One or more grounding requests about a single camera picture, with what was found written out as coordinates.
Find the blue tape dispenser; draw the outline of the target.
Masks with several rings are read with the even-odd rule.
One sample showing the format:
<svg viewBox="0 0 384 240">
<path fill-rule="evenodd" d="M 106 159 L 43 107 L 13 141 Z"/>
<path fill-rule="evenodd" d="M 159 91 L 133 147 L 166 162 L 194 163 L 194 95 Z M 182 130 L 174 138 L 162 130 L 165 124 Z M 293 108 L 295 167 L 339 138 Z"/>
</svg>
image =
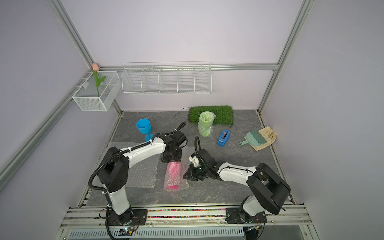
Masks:
<svg viewBox="0 0 384 240">
<path fill-rule="evenodd" d="M 230 138 L 230 135 L 231 135 L 231 132 L 228 131 L 228 130 L 223 130 L 218 141 L 217 141 L 217 145 L 221 146 L 221 147 L 224 147 L 225 144 L 227 143 L 227 141 L 229 140 Z"/>
</svg>

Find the pink plastic wine glass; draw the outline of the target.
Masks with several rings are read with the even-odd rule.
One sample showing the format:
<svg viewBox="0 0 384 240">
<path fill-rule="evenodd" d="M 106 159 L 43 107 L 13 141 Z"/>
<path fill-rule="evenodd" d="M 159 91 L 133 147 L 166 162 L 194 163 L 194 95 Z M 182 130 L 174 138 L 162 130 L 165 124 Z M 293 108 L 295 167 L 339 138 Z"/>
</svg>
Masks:
<svg viewBox="0 0 384 240">
<path fill-rule="evenodd" d="M 181 162 L 170 162 L 168 163 L 165 181 L 164 181 L 164 189 L 165 190 L 177 190 L 181 185 L 181 170 L 182 164 Z"/>
</svg>

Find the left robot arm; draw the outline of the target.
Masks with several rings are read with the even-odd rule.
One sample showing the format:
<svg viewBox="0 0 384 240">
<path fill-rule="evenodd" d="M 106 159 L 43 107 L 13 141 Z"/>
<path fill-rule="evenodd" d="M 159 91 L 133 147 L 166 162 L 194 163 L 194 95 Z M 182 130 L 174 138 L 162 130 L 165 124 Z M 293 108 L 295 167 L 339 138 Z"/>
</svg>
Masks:
<svg viewBox="0 0 384 240">
<path fill-rule="evenodd" d="M 126 194 L 129 169 L 135 164 L 152 156 L 160 155 L 161 162 L 176 164 L 181 167 L 182 148 L 188 139 L 181 129 L 186 125 L 182 122 L 169 133 L 157 133 L 148 141 L 126 149 L 109 148 L 91 174 L 88 187 L 101 191 L 107 199 L 106 226 L 141 225 L 145 223 L 146 214 L 139 217 L 132 210 Z"/>
</svg>

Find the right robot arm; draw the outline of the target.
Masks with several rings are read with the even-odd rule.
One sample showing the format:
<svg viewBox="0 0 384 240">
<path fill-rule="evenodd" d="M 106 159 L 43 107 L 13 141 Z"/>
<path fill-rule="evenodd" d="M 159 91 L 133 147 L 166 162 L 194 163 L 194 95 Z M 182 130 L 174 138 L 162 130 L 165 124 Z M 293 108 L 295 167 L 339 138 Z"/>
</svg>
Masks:
<svg viewBox="0 0 384 240">
<path fill-rule="evenodd" d="M 283 205 L 291 188 L 268 165 L 242 167 L 224 161 L 216 161 L 207 150 L 201 148 L 199 137 L 194 140 L 195 152 L 183 178 L 188 181 L 203 181 L 206 178 L 222 182 L 234 182 L 250 188 L 252 196 L 246 197 L 238 208 L 227 208 L 225 221 L 228 224 L 263 224 L 265 213 L 277 215 L 285 210 Z"/>
</svg>

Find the blue plastic wine glass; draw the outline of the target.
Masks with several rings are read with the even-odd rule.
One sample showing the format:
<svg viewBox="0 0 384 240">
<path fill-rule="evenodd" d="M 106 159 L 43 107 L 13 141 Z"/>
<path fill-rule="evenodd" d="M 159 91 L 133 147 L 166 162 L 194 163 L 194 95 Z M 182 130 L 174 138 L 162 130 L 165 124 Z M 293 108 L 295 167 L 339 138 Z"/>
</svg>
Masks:
<svg viewBox="0 0 384 240">
<path fill-rule="evenodd" d="M 145 142 L 148 142 L 153 138 L 154 135 L 152 134 L 152 126 L 150 120 L 140 119 L 137 121 L 136 127 L 142 134 L 145 135 Z"/>
</svg>

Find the green dustpan brush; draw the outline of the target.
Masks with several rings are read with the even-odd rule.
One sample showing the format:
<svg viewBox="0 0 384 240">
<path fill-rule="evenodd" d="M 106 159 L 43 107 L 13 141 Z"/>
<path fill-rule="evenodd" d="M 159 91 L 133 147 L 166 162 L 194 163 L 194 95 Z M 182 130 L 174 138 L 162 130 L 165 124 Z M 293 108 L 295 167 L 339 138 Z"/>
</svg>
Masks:
<svg viewBox="0 0 384 240">
<path fill-rule="evenodd" d="M 267 143 L 267 140 L 261 135 L 258 130 L 252 130 L 245 136 L 245 140 L 238 143 L 238 146 L 250 144 L 253 147 L 258 147 Z"/>
</svg>

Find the artificial grass mat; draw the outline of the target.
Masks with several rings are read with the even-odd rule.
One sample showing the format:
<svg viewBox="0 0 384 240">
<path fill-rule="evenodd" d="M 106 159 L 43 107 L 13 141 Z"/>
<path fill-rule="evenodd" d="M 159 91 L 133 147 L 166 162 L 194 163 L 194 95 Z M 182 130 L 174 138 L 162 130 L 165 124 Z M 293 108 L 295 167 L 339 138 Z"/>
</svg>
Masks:
<svg viewBox="0 0 384 240">
<path fill-rule="evenodd" d="M 234 113 L 231 106 L 197 106 L 191 107 L 188 114 L 188 121 L 194 124 L 199 122 L 199 117 L 203 112 L 212 112 L 216 115 L 214 125 L 232 125 L 234 123 Z"/>
</svg>

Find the artificial tulip flower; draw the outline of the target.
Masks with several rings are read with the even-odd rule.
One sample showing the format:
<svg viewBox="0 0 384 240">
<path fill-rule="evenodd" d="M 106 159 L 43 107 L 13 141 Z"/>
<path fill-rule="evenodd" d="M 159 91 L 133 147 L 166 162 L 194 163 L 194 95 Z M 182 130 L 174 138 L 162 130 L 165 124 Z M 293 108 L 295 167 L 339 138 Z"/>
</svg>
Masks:
<svg viewBox="0 0 384 240">
<path fill-rule="evenodd" d="M 100 70 L 98 64 L 93 63 L 92 64 L 92 70 L 93 70 L 93 76 L 95 78 L 96 88 L 97 88 L 97 95 L 100 97 L 99 87 L 101 83 L 106 79 L 106 76 L 99 77 L 98 71 Z"/>
</svg>

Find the white mesh wall basket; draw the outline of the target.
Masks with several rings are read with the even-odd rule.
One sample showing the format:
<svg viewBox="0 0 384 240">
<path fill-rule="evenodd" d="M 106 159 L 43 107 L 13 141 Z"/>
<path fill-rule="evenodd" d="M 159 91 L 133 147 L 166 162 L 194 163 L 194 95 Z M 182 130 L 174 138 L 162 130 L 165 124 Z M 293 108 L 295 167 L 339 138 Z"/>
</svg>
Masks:
<svg viewBox="0 0 384 240">
<path fill-rule="evenodd" d="M 87 76 L 84 83 L 72 96 L 83 112 L 107 112 L 122 88 L 122 81 L 117 72 L 98 71 L 98 75 L 99 77 L 106 76 L 99 87 L 100 97 L 97 95 L 93 73 Z"/>
</svg>

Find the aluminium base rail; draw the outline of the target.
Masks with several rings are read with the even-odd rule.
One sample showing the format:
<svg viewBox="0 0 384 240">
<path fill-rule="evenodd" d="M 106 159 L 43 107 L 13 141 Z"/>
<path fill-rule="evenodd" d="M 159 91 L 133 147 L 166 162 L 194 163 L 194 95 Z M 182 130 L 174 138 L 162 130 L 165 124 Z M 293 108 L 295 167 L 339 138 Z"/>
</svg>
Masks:
<svg viewBox="0 0 384 240">
<path fill-rule="evenodd" d="M 256 235 L 262 240 L 272 233 L 282 238 L 282 227 L 290 228 L 299 239 L 319 239 L 308 211 L 303 205 L 285 205 L 279 215 L 261 213 L 250 223 L 233 223 L 236 206 L 137 207 L 133 223 L 105 225 L 105 209 L 69 209 L 55 236 L 56 240 L 144 240 L 240 238 Z"/>
</svg>

